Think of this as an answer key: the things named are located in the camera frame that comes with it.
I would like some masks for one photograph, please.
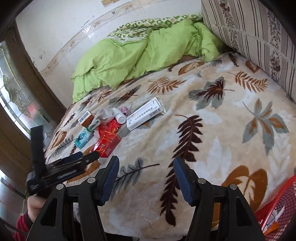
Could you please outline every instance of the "small brown box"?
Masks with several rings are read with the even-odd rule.
[[[93,121],[94,116],[87,110],[79,119],[78,122],[85,128],[87,128]]]

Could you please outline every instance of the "patterned pillowcase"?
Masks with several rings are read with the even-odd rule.
[[[216,36],[263,69],[296,101],[296,48],[271,11],[258,0],[202,0],[202,9],[205,24]],[[257,66],[249,68],[255,72]]]

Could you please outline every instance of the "black clamp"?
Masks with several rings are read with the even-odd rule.
[[[119,159],[113,156],[107,167],[80,185],[58,184],[35,220],[27,241],[74,241],[73,203],[79,203],[84,241],[107,241],[98,207],[108,201],[119,171]]]
[[[173,163],[183,197],[195,206],[185,241],[209,241],[214,203],[220,203],[216,241],[264,241],[264,235],[248,202],[235,184],[212,185],[176,157]]]

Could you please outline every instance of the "person's hand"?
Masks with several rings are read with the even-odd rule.
[[[45,202],[46,202],[45,198],[39,197],[36,194],[28,197],[27,199],[28,216],[32,222],[35,222]]]

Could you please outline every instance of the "white wall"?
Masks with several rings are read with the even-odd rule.
[[[120,0],[107,7],[100,0],[34,0],[16,22],[32,62],[69,107],[74,87],[70,77],[82,55],[99,40],[131,21],[197,12],[201,0]]]
[[[21,39],[42,71],[85,25],[130,0],[104,7],[100,0],[34,0],[16,18]]]

